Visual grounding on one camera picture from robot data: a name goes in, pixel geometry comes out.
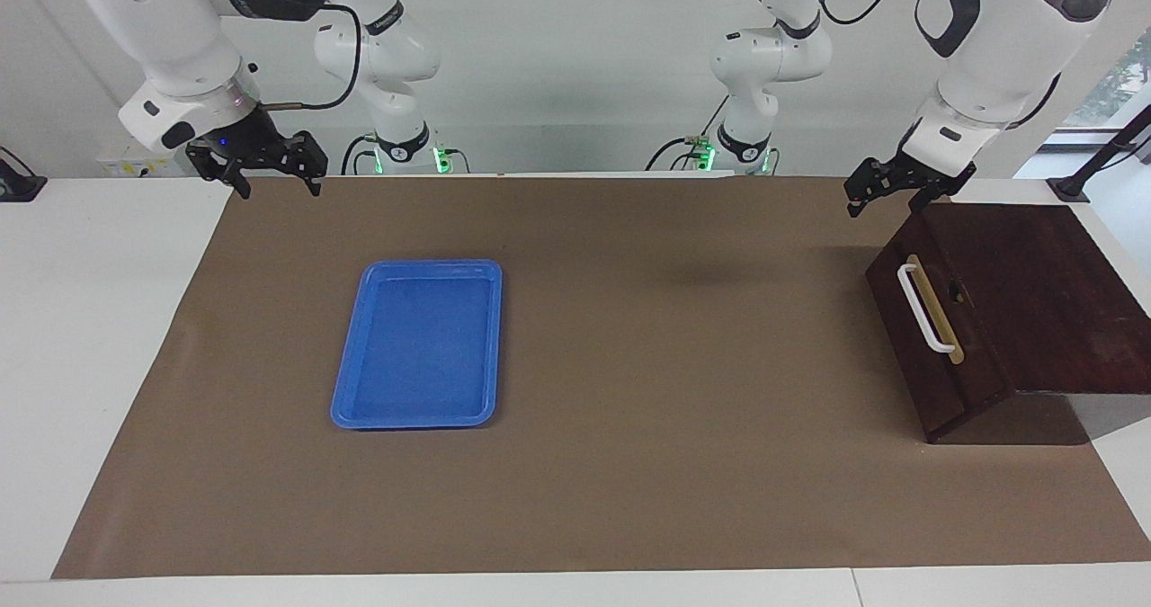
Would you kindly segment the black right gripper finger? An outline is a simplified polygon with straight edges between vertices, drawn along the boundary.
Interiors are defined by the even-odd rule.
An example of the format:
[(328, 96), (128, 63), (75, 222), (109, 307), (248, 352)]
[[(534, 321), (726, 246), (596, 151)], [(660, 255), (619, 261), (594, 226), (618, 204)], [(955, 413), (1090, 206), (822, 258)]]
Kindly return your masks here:
[(205, 141), (189, 141), (186, 157), (201, 181), (229, 185), (242, 199), (250, 198), (252, 190), (243, 174), (241, 160), (223, 157), (223, 161), (219, 161), (218, 153)]
[(320, 196), (327, 155), (312, 132), (302, 130), (285, 141), (285, 173), (302, 180), (308, 194)]

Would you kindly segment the dark wooden drawer cabinet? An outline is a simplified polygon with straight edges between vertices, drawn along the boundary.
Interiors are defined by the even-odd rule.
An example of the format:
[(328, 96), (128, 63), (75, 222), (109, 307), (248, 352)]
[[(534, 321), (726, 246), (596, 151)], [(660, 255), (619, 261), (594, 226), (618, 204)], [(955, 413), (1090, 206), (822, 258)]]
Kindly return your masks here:
[(1151, 418), (1151, 314), (1065, 206), (921, 210), (1004, 390), (962, 446), (1077, 446)]

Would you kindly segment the white drawer handle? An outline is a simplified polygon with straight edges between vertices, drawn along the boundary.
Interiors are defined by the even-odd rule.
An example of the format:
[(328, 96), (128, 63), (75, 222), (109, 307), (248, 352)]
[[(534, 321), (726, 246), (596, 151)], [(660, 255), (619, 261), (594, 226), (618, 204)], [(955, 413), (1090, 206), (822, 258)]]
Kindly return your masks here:
[(915, 287), (915, 280), (913, 278), (917, 270), (918, 267), (916, 265), (905, 263), (905, 265), (897, 268), (897, 282), (899, 282), (899, 286), (904, 291), (906, 303), (910, 309), (925, 344), (929, 346), (933, 352), (954, 354), (956, 352), (956, 346), (946, 344), (946, 342), (942, 341), (942, 337), (936, 334), (936, 329), (933, 329), (932, 320), (930, 320), (923, 299), (918, 296), (917, 288)]

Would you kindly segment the blue plastic tray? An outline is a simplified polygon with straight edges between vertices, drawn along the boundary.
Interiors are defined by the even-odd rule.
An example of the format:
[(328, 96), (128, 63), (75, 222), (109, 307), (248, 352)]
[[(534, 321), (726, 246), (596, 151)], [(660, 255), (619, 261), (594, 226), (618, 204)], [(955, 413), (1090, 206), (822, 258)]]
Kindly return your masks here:
[(488, 259), (363, 271), (330, 403), (344, 430), (473, 428), (495, 413), (503, 271)]

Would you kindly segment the dark wooden drawer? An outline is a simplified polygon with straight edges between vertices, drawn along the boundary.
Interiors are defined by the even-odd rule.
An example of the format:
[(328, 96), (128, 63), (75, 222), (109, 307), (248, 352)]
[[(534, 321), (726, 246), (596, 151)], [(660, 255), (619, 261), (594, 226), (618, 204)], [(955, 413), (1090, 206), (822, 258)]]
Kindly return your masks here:
[[(955, 352), (936, 352), (927, 344), (897, 271), (912, 263), (910, 288), (942, 344)], [(1004, 378), (978, 335), (970, 296), (922, 215), (907, 219), (881, 249), (866, 279), (881, 321), (895, 352), (908, 395), (931, 443), (961, 442), (966, 423), (994, 403)]]

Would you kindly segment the window with greenery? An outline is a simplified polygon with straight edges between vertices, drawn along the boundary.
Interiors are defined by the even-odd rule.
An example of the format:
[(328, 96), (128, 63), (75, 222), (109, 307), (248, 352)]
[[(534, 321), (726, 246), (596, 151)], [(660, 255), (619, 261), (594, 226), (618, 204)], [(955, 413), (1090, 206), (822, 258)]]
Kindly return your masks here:
[(1118, 128), (1134, 115), (1134, 100), (1151, 85), (1151, 26), (1110, 67), (1102, 81), (1064, 120), (1059, 130)]

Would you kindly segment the black table clamp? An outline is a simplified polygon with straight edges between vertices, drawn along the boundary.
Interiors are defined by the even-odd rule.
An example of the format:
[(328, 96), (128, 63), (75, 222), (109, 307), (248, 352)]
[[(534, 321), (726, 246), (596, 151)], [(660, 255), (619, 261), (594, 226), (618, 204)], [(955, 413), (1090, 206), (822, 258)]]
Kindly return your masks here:
[(48, 181), (12, 149), (0, 145), (0, 202), (35, 202)]

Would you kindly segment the brown paper table mat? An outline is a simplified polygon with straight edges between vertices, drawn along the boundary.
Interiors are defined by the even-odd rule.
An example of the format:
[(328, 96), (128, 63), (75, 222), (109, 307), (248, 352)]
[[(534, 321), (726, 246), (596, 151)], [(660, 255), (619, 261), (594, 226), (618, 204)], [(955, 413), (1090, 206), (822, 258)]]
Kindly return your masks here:
[[(1088, 443), (924, 443), (834, 179), (258, 179), (230, 198), (58, 579), (1151, 559)], [(356, 432), (363, 270), (503, 270), (478, 428)]]

